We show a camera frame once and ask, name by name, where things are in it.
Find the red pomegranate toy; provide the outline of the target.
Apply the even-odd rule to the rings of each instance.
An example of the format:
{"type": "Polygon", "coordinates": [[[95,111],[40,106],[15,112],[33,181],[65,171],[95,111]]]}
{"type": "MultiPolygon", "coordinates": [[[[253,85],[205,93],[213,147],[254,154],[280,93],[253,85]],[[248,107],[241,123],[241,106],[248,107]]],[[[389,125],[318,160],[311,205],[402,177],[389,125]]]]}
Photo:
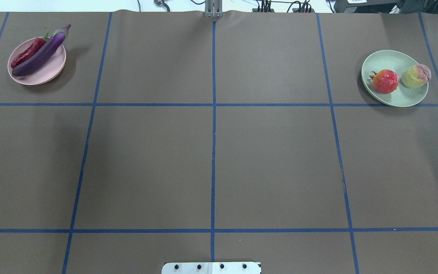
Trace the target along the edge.
{"type": "Polygon", "coordinates": [[[372,89],[380,94],[390,94],[394,92],[399,86],[399,76],[389,69],[380,71],[371,71],[369,81],[372,89]]]}

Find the purple eggplant toy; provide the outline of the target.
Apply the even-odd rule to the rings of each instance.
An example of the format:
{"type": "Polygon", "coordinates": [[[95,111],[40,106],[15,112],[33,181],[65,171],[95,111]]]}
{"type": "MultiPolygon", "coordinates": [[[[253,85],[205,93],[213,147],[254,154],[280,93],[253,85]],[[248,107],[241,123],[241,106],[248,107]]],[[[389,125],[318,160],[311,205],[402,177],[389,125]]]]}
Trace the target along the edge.
{"type": "Polygon", "coordinates": [[[17,77],[28,76],[38,71],[53,56],[60,45],[66,40],[71,24],[59,28],[48,36],[46,44],[27,61],[13,68],[12,75],[17,77]]]}

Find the red chili pepper toy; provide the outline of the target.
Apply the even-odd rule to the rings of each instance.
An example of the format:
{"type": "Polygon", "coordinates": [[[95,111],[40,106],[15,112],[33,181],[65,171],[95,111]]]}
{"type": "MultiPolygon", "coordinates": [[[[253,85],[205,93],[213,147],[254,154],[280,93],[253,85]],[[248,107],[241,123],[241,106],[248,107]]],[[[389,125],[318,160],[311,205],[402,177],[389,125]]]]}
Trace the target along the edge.
{"type": "Polygon", "coordinates": [[[28,48],[26,48],[23,52],[21,52],[19,55],[17,55],[17,57],[12,60],[10,65],[12,69],[19,66],[19,64],[27,61],[46,44],[50,31],[47,27],[45,29],[46,33],[43,37],[35,38],[28,48]]]}

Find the peach toy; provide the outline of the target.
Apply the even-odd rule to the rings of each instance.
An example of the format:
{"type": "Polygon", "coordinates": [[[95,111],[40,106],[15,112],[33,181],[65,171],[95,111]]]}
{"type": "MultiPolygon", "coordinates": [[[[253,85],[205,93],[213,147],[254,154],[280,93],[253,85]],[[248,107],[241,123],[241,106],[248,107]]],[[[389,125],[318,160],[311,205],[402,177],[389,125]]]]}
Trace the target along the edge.
{"type": "Polygon", "coordinates": [[[417,64],[407,68],[401,77],[403,85],[408,88],[419,88],[432,78],[430,69],[424,64],[417,64]]]}

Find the pink plate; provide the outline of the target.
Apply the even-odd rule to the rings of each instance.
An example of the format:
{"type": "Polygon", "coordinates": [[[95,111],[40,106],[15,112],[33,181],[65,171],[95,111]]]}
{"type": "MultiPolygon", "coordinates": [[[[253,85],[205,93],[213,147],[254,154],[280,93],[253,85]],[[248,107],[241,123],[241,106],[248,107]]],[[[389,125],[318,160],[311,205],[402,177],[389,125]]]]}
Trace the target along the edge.
{"type": "Polygon", "coordinates": [[[60,45],[56,52],[53,54],[53,56],[46,62],[46,64],[42,66],[38,71],[35,71],[35,73],[22,77],[13,76],[13,68],[11,67],[11,62],[15,57],[17,57],[17,55],[27,49],[33,43],[33,40],[36,40],[36,38],[26,40],[25,42],[17,46],[7,60],[7,71],[11,79],[14,80],[16,83],[27,86],[41,85],[53,80],[63,70],[67,59],[66,48],[64,45],[60,45]]]}

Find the green plate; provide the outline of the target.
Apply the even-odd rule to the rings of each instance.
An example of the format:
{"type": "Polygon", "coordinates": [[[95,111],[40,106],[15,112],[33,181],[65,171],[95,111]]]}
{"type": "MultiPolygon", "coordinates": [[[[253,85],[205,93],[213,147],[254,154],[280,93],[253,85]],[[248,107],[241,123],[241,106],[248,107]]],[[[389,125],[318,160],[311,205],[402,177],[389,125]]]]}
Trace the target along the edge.
{"type": "Polygon", "coordinates": [[[432,80],[428,66],[393,50],[370,54],[363,61],[360,76],[374,99],[392,107],[411,107],[420,103],[432,80]]]}

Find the aluminium frame post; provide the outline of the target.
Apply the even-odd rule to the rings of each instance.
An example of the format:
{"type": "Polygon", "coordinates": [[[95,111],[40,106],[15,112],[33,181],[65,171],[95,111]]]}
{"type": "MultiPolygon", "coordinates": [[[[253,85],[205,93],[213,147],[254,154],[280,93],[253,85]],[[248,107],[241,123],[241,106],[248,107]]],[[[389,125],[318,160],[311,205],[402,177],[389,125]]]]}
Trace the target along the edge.
{"type": "Polygon", "coordinates": [[[204,0],[204,2],[206,18],[221,18],[224,15],[222,0],[204,0]]]}

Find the white pedestal column base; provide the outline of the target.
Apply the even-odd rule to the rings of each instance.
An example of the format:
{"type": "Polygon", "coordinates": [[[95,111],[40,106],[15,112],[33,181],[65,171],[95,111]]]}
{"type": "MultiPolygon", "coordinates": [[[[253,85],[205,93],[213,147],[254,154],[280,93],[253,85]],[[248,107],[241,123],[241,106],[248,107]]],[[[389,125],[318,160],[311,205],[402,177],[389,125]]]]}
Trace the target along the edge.
{"type": "Polygon", "coordinates": [[[163,265],[162,274],[261,274],[259,262],[177,262],[163,265]]]}

